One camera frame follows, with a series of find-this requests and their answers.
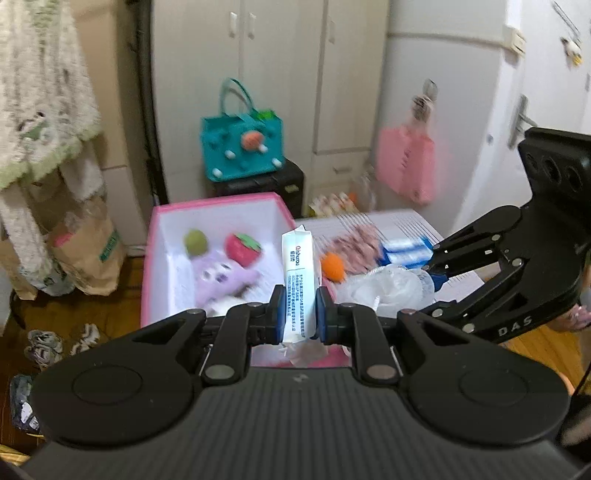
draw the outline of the towel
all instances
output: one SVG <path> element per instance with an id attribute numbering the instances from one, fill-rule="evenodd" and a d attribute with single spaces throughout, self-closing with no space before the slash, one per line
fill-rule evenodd
<path id="1" fill-rule="evenodd" d="M 91 147 L 81 155 L 101 127 L 69 2 L 0 0 L 0 65 L 0 216 L 26 279 L 63 294 L 71 284 L 48 253 L 18 179 L 38 181 L 63 165 L 76 200 L 102 186 Z"/>
<path id="2" fill-rule="evenodd" d="M 2 0 L 0 189 L 28 163 L 39 180 L 100 133 L 100 115 L 67 0 Z"/>

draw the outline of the das logo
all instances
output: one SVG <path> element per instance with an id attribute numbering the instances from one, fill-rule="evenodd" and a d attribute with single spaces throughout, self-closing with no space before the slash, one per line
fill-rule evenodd
<path id="1" fill-rule="evenodd" d="M 499 337 L 502 337 L 503 335 L 506 335 L 509 332 L 514 332 L 516 330 L 520 330 L 524 327 L 527 327 L 530 323 L 531 316 L 525 317 L 521 322 L 519 322 L 519 320 L 515 322 L 513 325 L 511 325 L 511 330 L 509 330 L 509 327 L 501 327 L 499 328 Z"/>

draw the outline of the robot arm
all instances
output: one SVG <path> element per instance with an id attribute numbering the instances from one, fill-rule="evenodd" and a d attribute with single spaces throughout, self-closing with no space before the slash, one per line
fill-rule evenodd
<path id="1" fill-rule="evenodd" d="M 179 313 L 39 375 L 30 400 L 49 443 L 23 469 L 36 480 L 582 480 L 589 470 L 556 443 L 562 380 L 495 343 L 577 301 L 591 139 L 532 129 L 519 153 L 532 200 L 479 218 L 426 265 L 445 279 L 499 262 L 464 300 L 393 319 L 321 287 L 317 334 L 351 348 L 350 368 L 249 365 L 252 347 L 281 342 L 283 286 L 224 318 Z"/>

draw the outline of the shoe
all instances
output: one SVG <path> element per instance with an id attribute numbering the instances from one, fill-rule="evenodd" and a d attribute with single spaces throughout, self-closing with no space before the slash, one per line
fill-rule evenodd
<path id="1" fill-rule="evenodd" d="M 55 350 L 57 353 L 62 353 L 63 351 L 63 340 L 56 332 L 49 332 L 47 330 L 31 330 L 27 334 L 27 338 L 29 342 L 31 342 L 32 346 L 35 345 L 44 345 L 52 350 Z"/>
<path id="2" fill-rule="evenodd" d="M 87 350 L 90 350 L 90 345 L 88 345 L 88 343 L 86 343 L 84 340 L 80 340 L 74 344 L 70 350 L 70 355 L 86 352 Z"/>
<path id="3" fill-rule="evenodd" d="M 84 325 L 84 332 L 82 333 L 80 341 L 84 342 L 86 345 L 95 346 L 96 342 L 99 340 L 99 328 L 94 323 L 86 323 Z"/>
<path id="4" fill-rule="evenodd" d="M 46 345 L 38 343 L 25 347 L 25 356 L 41 369 L 52 366 L 61 360 L 61 355 Z"/>

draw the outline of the cabinet door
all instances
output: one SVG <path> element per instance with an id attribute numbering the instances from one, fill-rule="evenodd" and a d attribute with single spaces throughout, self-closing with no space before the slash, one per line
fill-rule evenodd
<path id="1" fill-rule="evenodd" d="M 222 81 L 238 77 L 240 4 L 240 0 L 153 2 L 154 105 L 171 202 L 205 197 L 201 118 L 218 115 Z M 228 109 L 238 105 L 232 99 Z"/>
<path id="2" fill-rule="evenodd" d="M 328 0 L 316 151 L 369 148 L 388 0 Z"/>
<path id="3" fill-rule="evenodd" d="M 284 155 L 310 175 L 323 3 L 244 0 L 243 79 L 283 120 Z"/>

